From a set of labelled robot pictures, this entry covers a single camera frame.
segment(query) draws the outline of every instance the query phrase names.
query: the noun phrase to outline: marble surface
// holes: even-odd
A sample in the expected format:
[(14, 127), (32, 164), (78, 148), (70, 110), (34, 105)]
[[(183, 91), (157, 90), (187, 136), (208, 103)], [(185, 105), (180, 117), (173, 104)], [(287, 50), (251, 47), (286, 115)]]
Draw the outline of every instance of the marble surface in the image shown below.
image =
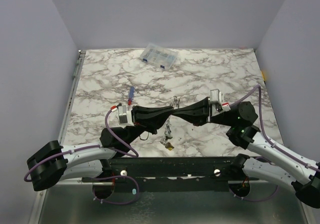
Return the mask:
[[(282, 143), (275, 115), (252, 49), (178, 49), (178, 61), (168, 71), (148, 65), (139, 57), (143, 49), (88, 50), (76, 90), (64, 145), (96, 142), (105, 127), (104, 118), (111, 106), (126, 103), (130, 86), (135, 87), (133, 105), (168, 106), (173, 96), (185, 107), (209, 96), (212, 89), (224, 92), (230, 103), (243, 97), (256, 84), (262, 86), (262, 115), (265, 130)], [(258, 113), (258, 92), (250, 96)], [(206, 124), (195, 127), (172, 116), (173, 150), (160, 140), (165, 128), (145, 141), (131, 145), (141, 157), (211, 157), (254, 153), (234, 146), (226, 136), (229, 127)], [(118, 126), (116, 114), (109, 118)]]

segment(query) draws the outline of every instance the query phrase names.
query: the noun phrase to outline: screwdriver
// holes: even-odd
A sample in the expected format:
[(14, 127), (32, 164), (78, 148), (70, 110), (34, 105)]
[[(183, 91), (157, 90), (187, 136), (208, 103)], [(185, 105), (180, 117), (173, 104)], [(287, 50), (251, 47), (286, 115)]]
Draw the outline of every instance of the screwdriver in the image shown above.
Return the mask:
[(130, 87), (129, 98), (128, 98), (128, 106), (131, 105), (132, 100), (134, 99), (134, 92), (135, 92), (135, 88), (133, 86)]

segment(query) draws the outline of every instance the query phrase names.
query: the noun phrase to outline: clear plastic container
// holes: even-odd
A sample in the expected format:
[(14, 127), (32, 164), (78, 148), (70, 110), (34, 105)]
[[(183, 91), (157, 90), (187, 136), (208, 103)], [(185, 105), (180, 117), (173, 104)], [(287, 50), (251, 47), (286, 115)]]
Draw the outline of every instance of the clear plastic container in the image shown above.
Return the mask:
[(149, 43), (142, 52), (140, 58), (143, 62), (151, 64), (163, 70), (169, 70), (178, 56), (177, 51), (157, 46)]

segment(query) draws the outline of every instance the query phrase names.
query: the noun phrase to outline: cable clip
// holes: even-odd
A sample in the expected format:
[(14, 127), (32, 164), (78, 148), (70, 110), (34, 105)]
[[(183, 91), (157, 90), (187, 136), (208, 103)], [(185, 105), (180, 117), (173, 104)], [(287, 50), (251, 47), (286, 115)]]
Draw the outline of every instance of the cable clip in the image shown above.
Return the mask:
[(118, 110), (116, 105), (112, 106), (110, 109), (113, 113)]
[(221, 105), (221, 107), (222, 107), (222, 110), (225, 111), (225, 112), (228, 112), (228, 111), (231, 110), (230, 105), (229, 105), (229, 102), (223, 103), (223, 104)]

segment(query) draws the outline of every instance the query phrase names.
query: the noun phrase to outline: light purple wall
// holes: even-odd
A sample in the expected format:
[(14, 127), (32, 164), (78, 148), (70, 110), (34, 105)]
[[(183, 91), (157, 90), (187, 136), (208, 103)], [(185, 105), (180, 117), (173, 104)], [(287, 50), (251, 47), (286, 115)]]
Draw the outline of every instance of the light purple wall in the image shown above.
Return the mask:
[(0, 223), (25, 224), (27, 159), (57, 139), (78, 57), (52, 0), (0, 0)]
[(283, 142), (320, 161), (320, 0), (285, 0), (256, 55)]
[(257, 48), (284, 0), (53, 0), (79, 49)]

